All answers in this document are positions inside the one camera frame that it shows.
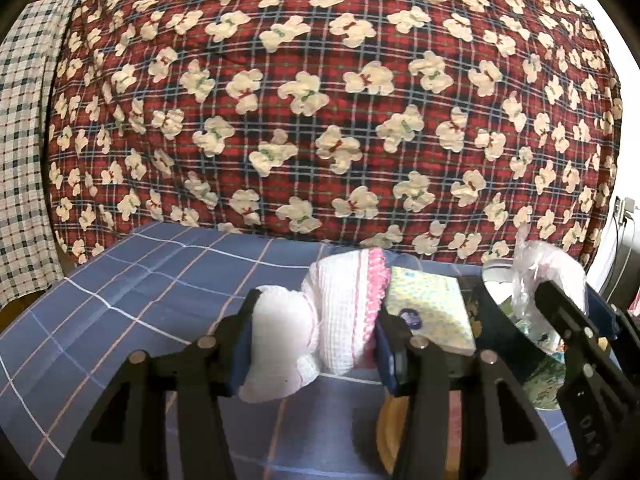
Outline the white pink-trimmed towel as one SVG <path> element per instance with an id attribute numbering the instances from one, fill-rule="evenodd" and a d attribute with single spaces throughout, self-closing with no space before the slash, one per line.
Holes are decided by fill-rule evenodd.
<path id="1" fill-rule="evenodd" d="M 300 289 L 259 286 L 240 398 L 253 404 L 284 399 L 324 370 L 343 376 L 370 367 L 388 284 L 384 252 L 367 248 L 313 263 Z"/>

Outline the blue plaid tablecloth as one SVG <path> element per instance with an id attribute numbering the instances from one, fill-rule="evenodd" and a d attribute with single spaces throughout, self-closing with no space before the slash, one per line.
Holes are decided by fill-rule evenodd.
<path id="1" fill-rule="evenodd" d="M 168 223 L 134 231 L 62 278 L 1 336 L 1 427 L 39 479 L 52 479 L 131 352 L 183 349 L 262 284 L 299 288 L 333 244 L 220 234 Z M 220 408 L 241 479 L 382 479 L 375 370 L 322 373 L 282 401 Z"/>

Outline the green white checkered cloth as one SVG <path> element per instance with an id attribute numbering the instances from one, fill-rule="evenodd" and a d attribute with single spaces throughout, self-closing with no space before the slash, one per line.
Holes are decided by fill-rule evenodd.
<path id="1" fill-rule="evenodd" d="M 1 45 L 1 305 L 62 278 L 42 176 L 52 84 L 77 0 L 25 6 Z"/>

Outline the clear plastic bag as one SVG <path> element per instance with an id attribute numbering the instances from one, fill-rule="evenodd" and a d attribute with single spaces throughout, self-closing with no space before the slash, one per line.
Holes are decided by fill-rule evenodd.
<path id="1" fill-rule="evenodd" d="M 516 230 L 512 262 L 510 321 L 548 354 L 561 352 L 562 335 L 544 315 L 558 298 L 588 313 L 587 281 L 582 266 L 562 248 L 529 237 L 530 226 Z"/>

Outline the red plaid bear blanket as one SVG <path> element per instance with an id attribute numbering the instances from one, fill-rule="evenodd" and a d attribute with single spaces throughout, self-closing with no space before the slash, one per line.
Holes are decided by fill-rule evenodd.
<path id="1" fill-rule="evenodd" d="M 52 223 L 78 263 L 166 221 L 421 259 L 596 255 L 622 96 L 570 0 L 79 0 Z"/>

